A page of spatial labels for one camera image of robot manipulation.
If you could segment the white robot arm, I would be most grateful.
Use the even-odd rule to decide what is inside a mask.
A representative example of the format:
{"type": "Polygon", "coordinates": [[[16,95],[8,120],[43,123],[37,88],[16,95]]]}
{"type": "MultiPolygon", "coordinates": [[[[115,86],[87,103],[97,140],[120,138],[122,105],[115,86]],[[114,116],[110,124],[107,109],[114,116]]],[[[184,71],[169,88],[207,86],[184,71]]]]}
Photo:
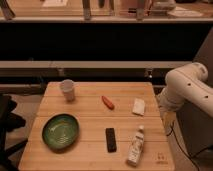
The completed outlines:
{"type": "Polygon", "coordinates": [[[166,74],[166,86],[156,96],[165,125],[169,123],[168,117],[178,111],[186,100],[213,118],[213,88],[205,84],[207,78],[207,67],[199,62],[172,69],[166,74]]]}

